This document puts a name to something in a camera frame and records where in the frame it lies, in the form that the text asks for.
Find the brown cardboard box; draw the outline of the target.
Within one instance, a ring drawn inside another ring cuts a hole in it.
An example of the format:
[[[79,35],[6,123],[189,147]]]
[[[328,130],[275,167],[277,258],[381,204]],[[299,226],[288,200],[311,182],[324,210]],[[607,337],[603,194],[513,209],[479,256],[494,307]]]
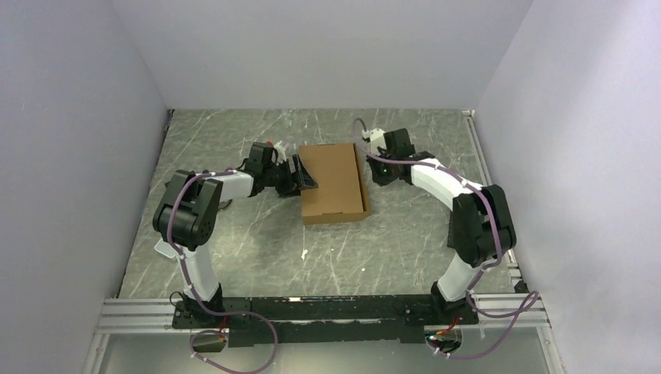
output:
[[[301,191],[304,225],[361,221],[371,213],[362,161],[354,143],[299,147],[302,165],[317,183]]]

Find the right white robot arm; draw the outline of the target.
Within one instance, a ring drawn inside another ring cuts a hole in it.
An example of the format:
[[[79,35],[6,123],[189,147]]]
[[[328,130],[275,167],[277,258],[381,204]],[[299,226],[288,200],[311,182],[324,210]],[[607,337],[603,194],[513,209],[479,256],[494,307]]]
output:
[[[436,282],[440,295],[429,303],[433,319],[449,323],[460,311],[458,300],[516,244],[504,190],[495,184],[470,182],[431,153],[417,151],[407,129],[363,129],[361,138],[374,183],[402,180],[428,192],[451,211],[447,246],[454,250],[454,257]]]

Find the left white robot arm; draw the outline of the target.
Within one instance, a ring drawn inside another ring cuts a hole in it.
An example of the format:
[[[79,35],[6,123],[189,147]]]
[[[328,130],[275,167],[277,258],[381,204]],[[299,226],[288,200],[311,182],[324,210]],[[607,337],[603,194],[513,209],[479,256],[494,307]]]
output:
[[[317,186],[299,155],[287,156],[280,142],[254,143],[237,168],[172,175],[152,219],[161,236],[154,248],[179,264],[185,305],[193,308],[201,325],[216,326],[224,316],[222,287],[207,248],[221,204],[254,197],[266,188],[288,198]]]

